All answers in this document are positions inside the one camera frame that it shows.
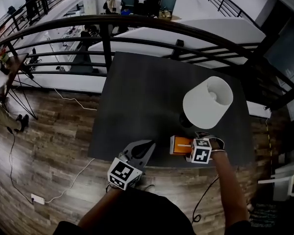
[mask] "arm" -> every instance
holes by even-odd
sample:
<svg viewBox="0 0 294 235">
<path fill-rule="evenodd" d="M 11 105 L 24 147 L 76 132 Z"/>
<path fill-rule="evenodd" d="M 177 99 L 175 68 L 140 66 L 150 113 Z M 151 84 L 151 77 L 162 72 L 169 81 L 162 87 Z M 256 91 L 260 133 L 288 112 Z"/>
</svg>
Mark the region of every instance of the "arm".
<svg viewBox="0 0 294 235">
<path fill-rule="evenodd" d="M 225 226 L 230 227 L 239 221 L 248 221 L 246 200 L 227 154 L 225 152 L 212 152 L 211 158 L 214 160 L 219 174 Z"/>
<path fill-rule="evenodd" d="M 121 189 L 110 189 L 108 193 L 82 217 L 78 226 L 88 233 L 93 232 L 96 225 L 104 219 L 105 215 L 111 210 L 111 207 L 118 201 L 123 192 L 124 191 Z"/>
</svg>

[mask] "black cable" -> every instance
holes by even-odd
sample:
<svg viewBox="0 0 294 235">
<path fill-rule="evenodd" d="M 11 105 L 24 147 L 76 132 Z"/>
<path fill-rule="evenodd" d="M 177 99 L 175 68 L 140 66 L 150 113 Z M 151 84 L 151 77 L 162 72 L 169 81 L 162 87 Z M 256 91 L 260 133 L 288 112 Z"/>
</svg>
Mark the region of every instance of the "black cable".
<svg viewBox="0 0 294 235">
<path fill-rule="evenodd" d="M 195 206 L 195 209 L 193 211 L 193 220 L 192 220 L 192 224 L 195 222 L 195 223 L 198 223 L 200 220 L 201 220 L 201 215 L 198 214 L 194 217 L 195 215 L 195 212 L 196 212 L 196 209 L 198 207 L 198 205 L 200 204 L 200 202 L 202 201 L 203 197 L 206 195 L 207 191 L 210 189 L 210 187 L 219 179 L 219 177 L 217 177 L 211 184 L 210 186 L 207 188 L 207 190 L 204 192 L 204 194 L 202 195 L 201 199 L 198 201 L 197 205 Z"/>
<path fill-rule="evenodd" d="M 21 80 L 20 80 L 20 76 L 19 76 L 19 75 L 18 75 L 18 78 L 19 78 L 19 81 L 20 81 L 20 84 L 21 84 L 21 89 L 22 89 L 23 95 L 24 95 L 24 97 L 25 97 L 25 99 L 26 99 L 26 101 L 27 101 L 27 104 L 28 104 L 28 106 L 29 106 L 31 112 L 32 112 L 33 115 L 35 116 L 35 118 L 37 118 L 36 115 L 35 115 L 35 113 L 34 113 L 34 111 L 33 111 L 32 108 L 31 108 L 29 102 L 28 102 L 28 99 L 27 99 L 26 95 L 25 95 L 25 92 L 24 92 L 24 90 L 23 90 L 22 83 L 21 83 Z"/>
<path fill-rule="evenodd" d="M 111 183 L 110 183 L 110 184 L 108 184 L 107 187 L 106 187 L 106 193 L 108 193 L 108 189 L 109 189 L 109 187 L 111 187 L 112 189 L 119 189 L 119 187 L 113 187 L 113 186 L 111 185 Z"/>
<path fill-rule="evenodd" d="M 149 186 L 147 186 L 144 190 L 142 190 L 142 191 L 146 191 L 149 187 L 155 187 L 155 185 L 149 185 Z"/>
<path fill-rule="evenodd" d="M 12 171 L 13 171 L 13 156 L 12 156 L 12 149 L 13 149 L 13 146 L 14 146 L 14 143 L 15 143 L 15 135 L 13 134 L 12 130 L 8 129 L 8 131 L 13 135 L 14 137 L 14 140 L 13 140 L 13 144 L 12 144 L 12 147 L 11 147 L 11 151 L 10 151 L 10 155 L 9 155 L 9 163 L 10 163 L 10 166 L 11 166 L 11 172 L 10 172 L 10 179 L 11 179 L 11 182 L 12 182 L 12 186 L 24 197 L 26 198 L 26 200 L 31 203 L 32 205 L 34 204 L 33 201 L 30 201 L 23 193 L 21 193 L 21 191 L 19 189 L 17 189 L 13 183 L 13 180 L 12 180 Z"/>
</svg>

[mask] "black shirt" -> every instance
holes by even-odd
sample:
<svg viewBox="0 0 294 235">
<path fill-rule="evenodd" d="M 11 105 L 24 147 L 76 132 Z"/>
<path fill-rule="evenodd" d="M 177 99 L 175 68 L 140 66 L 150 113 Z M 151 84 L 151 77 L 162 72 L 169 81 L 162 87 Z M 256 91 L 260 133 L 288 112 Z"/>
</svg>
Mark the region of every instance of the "black shirt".
<svg viewBox="0 0 294 235">
<path fill-rule="evenodd" d="M 242 221 L 234 224 L 226 235 L 249 234 L 250 223 Z M 86 232 L 72 223 L 61 221 L 54 235 L 79 234 Z M 167 198 L 136 189 L 128 189 L 103 219 L 93 234 L 179 234 L 194 235 L 193 227 L 185 214 Z"/>
<path fill-rule="evenodd" d="M 91 37 L 91 35 L 89 32 L 82 31 L 80 33 L 80 37 Z M 86 46 L 86 50 L 88 50 L 88 48 L 92 45 L 92 40 L 84 40 L 82 44 Z"/>
</svg>

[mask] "metal railing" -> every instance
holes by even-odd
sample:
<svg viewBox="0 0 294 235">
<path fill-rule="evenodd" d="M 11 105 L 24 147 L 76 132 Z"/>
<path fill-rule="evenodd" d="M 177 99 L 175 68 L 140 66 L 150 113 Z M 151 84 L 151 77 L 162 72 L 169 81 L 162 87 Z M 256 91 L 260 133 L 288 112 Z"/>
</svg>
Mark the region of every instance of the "metal railing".
<svg viewBox="0 0 294 235">
<path fill-rule="evenodd" d="M 99 25 L 99 35 L 100 37 L 73 37 L 73 38 L 60 38 L 60 39 L 52 39 L 46 41 L 40 41 L 36 43 L 31 43 L 29 45 L 23 45 L 14 48 L 11 45 L 11 42 L 25 37 L 31 34 L 36 34 L 39 32 L 44 32 L 51 29 L 68 27 L 68 26 L 77 26 L 77 25 L 85 25 L 85 24 L 96 24 Z M 144 40 L 144 39 L 136 39 L 136 38 L 124 38 L 124 37 L 110 37 L 108 27 L 110 24 L 123 24 L 130 25 L 135 24 L 141 27 L 149 27 L 159 30 L 165 30 L 173 33 L 182 34 L 185 36 L 193 37 L 202 41 L 206 41 L 210 43 L 212 47 L 194 49 L 185 47 L 184 44 L 181 44 L 181 41 L 177 41 L 176 45 L 162 43 L 158 41 Z M 290 81 L 284 74 L 282 74 L 279 70 L 273 67 L 266 59 L 263 57 L 264 49 L 271 42 L 269 37 L 266 37 L 261 43 L 246 43 L 246 44 L 235 44 L 225 38 L 212 34 L 210 32 L 197 29 L 191 26 L 187 26 L 180 23 L 168 22 L 165 20 L 152 19 L 141 16 L 120 16 L 120 15 L 98 15 L 98 16 L 80 16 L 80 17 L 72 17 L 72 18 L 64 18 L 58 19 L 51 22 L 41 23 L 34 25 L 32 27 L 28 27 L 24 30 L 21 30 L 13 35 L 8 36 L 4 40 L 0 41 L 1 46 L 9 46 L 13 55 L 17 55 L 17 50 L 27 49 L 29 47 L 35 47 L 46 44 L 53 43 L 61 43 L 61 42 L 76 42 L 76 41 L 89 41 L 89 42 L 98 42 L 102 41 L 103 51 L 57 51 L 57 52 L 46 52 L 46 53 L 37 53 L 29 55 L 30 58 L 37 58 L 38 56 L 52 56 L 52 55 L 67 55 L 67 54 L 80 54 L 80 55 L 97 55 L 104 56 L 105 62 L 103 63 L 76 63 L 76 62 L 61 62 L 61 63 L 36 63 L 36 64 L 28 64 L 25 65 L 25 72 L 33 74 L 71 74 L 70 72 L 65 71 L 33 71 L 30 72 L 30 67 L 36 66 L 59 66 L 59 65 L 70 65 L 70 66 L 92 66 L 94 67 L 106 67 L 107 73 L 109 73 L 109 68 L 112 63 L 112 57 L 114 56 L 114 52 L 111 51 L 111 42 L 122 42 L 122 43 L 133 43 L 139 45 L 149 45 L 156 47 L 163 47 L 172 50 L 171 55 L 167 55 L 163 58 L 170 58 L 177 61 L 189 61 L 195 58 L 203 58 L 204 61 L 196 60 L 195 62 L 189 63 L 200 63 L 206 61 L 215 61 L 223 65 L 223 68 L 218 68 L 223 73 L 236 76 L 237 72 L 243 73 L 244 76 L 251 75 L 252 77 L 248 77 L 248 79 L 255 79 L 255 86 L 257 86 L 257 90 L 261 90 L 265 92 L 263 95 L 263 99 L 266 99 L 264 103 L 271 110 L 275 110 L 281 108 L 283 105 L 287 104 L 294 97 L 294 83 Z M 221 56 L 222 54 L 231 54 L 235 55 L 235 57 L 244 57 L 247 59 L 247 62 L 244 65 L 237 65 L 235 62 L 231 61 L 228 56 Z M 277 84 L 276 79 L 271 79 L 270 76 L 263 75 L 259 72 L 256 67 L 262 67 L 266 71 L 279 77 L 285 83 L 287 83 L 292 89 L 290 91 L 286 91 L 284 88 L 280 87 Z M 106 74 L 90 72 L 88 75 L 92 76 L 106 76 Z M 275 91 L 271 88 L 268 89 L 268 85 L 274 87 Z"/>
<path fill-rule="evenodd" d="M 258 29 L 260 29 L 259 25 L 239 6 L 237 6 L 231 0 L 208 0 L 210 1 L 218 11 L 223 14 L 225 17 L 236 17 L 236 18 L 244 18 L 249 21 L 253 25 L 255 25 Z"/>
<path fill-rule="evenodd" d="M 0 40 L 35 24 L 61 1 L 63 0 L 29 0 L 10 15 L 0 26 Z M 15 41 L 11 43 L 12 46 L 14 46 L 18 40 L 19 39 L 15 39 Z"/>
</svg>

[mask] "box on desk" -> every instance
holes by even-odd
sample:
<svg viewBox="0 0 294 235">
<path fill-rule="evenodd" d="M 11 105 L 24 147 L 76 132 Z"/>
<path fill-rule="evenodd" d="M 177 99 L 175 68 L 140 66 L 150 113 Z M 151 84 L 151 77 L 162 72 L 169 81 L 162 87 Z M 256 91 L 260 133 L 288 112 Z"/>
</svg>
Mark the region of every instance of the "box on desk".
<svg viewBox="0 0 294 235">
<path fill-rule="evenodd" d="M 170 154 L 185 156 L 191 153 L 193 140 L 194 139 L 172 136 L 170 140 Z"/>
</svg>

